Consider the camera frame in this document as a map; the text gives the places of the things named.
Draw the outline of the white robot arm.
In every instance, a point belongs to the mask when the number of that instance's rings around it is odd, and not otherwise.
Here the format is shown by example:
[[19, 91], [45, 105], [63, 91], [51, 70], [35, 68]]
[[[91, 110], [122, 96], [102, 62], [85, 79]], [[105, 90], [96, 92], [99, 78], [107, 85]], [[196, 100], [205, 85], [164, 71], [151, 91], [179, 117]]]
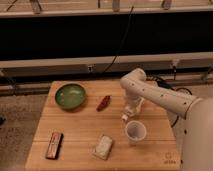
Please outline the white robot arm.
[[145, 98], [186, 120], [181, 171], [213, 171], [213, 98], [200, 98], [147, 84], [136, 68], [120, 79], [126, 102], [134, 109]]

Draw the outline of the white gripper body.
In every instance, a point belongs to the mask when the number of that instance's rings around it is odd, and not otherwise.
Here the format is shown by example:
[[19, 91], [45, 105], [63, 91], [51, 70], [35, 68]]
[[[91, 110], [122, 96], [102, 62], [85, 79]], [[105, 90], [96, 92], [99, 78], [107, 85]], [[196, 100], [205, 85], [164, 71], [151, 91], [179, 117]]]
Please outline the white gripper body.
[[140, 96], [130, 96], [130, 95], [127, 95], [126, 96], [125, 106], [126, 105], [139, 106], [140, 110], [141, 110], [141, 105], [142, 105], [143, 101], [144, 101], [144, 99], [142, 97], [140, 97]]

